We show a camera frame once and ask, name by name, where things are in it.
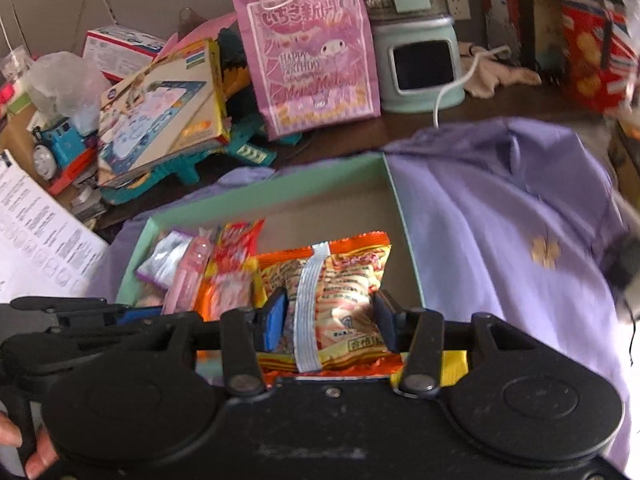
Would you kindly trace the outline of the orange snack packet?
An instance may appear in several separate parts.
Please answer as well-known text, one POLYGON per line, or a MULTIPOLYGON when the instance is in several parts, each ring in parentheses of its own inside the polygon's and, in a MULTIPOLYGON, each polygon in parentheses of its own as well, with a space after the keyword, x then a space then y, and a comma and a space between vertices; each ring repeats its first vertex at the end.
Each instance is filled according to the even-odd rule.
POLYGON ((194 311, 204 321, 219 321, 228 311, 261 308, 265 302, 259 273, 255 269, 241 269, 204 278, 194 311))

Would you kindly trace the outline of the pink blue candy packet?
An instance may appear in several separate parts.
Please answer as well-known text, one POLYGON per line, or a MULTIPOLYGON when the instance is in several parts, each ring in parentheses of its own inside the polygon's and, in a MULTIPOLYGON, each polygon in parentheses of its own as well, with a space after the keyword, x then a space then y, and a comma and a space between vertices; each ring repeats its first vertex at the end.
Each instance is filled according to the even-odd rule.
POLYGON ((213 253, 213 231, 199 229, 178 263, 174 280, 165 296, 162 315, 192 311, 213 253))

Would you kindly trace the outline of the orange yellow noodle snack bag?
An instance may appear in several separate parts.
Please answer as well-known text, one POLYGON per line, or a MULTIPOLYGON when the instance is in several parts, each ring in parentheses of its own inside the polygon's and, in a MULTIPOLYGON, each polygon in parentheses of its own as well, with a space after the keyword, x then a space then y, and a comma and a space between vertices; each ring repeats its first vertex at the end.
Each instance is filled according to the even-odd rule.
POLYGON ((383 231, 257 257, 262 287, 288 296, 277 347, 258 354, 281 377, 388 376, 402 367, 375 324, 373 295, 392 250, 383 231))

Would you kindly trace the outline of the red rainbow candy packet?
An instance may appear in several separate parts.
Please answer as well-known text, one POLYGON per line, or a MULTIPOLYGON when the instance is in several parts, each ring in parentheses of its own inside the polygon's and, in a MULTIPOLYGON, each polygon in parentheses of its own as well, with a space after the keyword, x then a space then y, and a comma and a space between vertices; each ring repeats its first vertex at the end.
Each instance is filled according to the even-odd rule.
POLYGON ((218 230, 213 251, 216 273, 245 268, 248 259, 257 255, 257 241, 264 223, 264 219, 229 222, 218 230))

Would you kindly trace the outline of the silver purple snack packet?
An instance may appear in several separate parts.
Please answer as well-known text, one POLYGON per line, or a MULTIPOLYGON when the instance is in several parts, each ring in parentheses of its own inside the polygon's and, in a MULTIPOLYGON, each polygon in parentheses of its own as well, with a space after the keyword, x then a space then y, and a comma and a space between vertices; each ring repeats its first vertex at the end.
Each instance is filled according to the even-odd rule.
POLYGON ((162 235, 137 267, 136 277, 146 284, 167 290, 174 281, 178 264, 192 240, 192 235, 179 231, 162 235))

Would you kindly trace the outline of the white printed paper sheet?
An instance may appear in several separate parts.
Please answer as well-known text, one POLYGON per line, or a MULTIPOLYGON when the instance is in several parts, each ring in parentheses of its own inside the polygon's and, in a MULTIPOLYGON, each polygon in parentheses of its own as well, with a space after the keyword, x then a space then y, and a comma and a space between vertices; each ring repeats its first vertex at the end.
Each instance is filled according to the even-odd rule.
POLYGON ((4 304, 23 296, 85 296, 107 250, 9 151, 1 153, 0 244, 4 304))

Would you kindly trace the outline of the purple floral cloth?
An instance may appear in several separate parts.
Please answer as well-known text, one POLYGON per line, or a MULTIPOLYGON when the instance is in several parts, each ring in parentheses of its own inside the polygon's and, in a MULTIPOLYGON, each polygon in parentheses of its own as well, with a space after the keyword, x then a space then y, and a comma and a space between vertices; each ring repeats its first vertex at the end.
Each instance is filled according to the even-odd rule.
POLYGON ((630 396, 601 263, 627 226, 610 177, 570 128, 496 118, 383 148, 426 304, 484 311, 630 396))

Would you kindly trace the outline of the teal cardboard tray box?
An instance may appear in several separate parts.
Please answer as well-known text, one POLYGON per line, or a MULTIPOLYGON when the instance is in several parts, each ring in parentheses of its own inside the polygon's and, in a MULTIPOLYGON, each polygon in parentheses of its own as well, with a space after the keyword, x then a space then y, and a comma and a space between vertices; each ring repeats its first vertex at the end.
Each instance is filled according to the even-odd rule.
POLYGON ((392 250, 382 289, 398 304, 424 304, 408 230, 386 158, 364 154, 293 168, 259 179, 254 168, 240 169, 250 184, 216 196, 187 200, 152 214, 131 253, 117 300, 134 304, 143 285, 134 271, 160 234, 171 230, 216 229, 230 220, 264 220, 257 249, 262 254, 297 249, 367 232, 383 231, 392 250))

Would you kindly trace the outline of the blue toy train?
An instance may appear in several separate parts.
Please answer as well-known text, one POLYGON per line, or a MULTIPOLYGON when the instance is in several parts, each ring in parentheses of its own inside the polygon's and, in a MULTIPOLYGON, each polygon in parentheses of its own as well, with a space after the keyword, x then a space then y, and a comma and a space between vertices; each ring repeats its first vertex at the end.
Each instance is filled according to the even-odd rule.
POLYGON ((98 169, 98 134, 81 134, 69 119, 47 130, 32 132, 35 146, 32 162, 48 192, 58 196, 70 186, 92 178, 98 169))

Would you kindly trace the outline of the toy drawing board box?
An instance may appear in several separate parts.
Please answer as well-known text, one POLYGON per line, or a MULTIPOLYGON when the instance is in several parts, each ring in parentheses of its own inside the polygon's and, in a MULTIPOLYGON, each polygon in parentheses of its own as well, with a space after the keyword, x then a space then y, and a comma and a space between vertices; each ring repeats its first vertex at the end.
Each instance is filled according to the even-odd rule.
POLYGON ((218 42, 195 41, 102 94, 99 186, 118 188, 178 156, 223 148, 230 129, 218 42))

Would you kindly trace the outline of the mint green appliance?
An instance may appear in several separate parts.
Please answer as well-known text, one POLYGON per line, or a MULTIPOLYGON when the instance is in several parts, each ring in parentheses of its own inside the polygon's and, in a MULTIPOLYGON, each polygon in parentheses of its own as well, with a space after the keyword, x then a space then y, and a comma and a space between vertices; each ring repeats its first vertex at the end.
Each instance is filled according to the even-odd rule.
POLYGON ((454 18, 446 0, 364 0, 372 30, 382 110, 425 113, 465 98, 454 18))

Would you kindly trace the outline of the pink gift bag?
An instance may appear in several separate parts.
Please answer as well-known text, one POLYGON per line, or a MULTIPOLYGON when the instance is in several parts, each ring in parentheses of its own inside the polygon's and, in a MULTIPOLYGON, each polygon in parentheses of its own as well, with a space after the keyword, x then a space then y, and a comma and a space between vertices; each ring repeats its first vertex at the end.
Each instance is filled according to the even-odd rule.
POLYGON ((272 140, 380 116, 363 0, 232 0, 272 140))

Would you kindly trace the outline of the white red cardboard box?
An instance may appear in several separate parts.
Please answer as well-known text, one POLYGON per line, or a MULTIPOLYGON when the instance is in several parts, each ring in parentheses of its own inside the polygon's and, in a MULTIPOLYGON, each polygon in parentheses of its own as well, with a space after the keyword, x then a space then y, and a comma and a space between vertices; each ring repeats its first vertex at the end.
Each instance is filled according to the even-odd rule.
POLYGON ((81 56, 110 81, 121 81, 150 65, 166 41, 145 32, 107 25, 88 30, 81 56))

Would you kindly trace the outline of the red cookie box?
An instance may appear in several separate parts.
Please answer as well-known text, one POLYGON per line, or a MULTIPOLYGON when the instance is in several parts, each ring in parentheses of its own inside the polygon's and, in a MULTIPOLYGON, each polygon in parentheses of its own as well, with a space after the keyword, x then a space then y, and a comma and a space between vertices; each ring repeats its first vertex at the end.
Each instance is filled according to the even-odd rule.
POLYGON ((638 72, 621 6, 612 9, 562 4, 565 93, 583 107, 604 114, 623 103, 638 72))

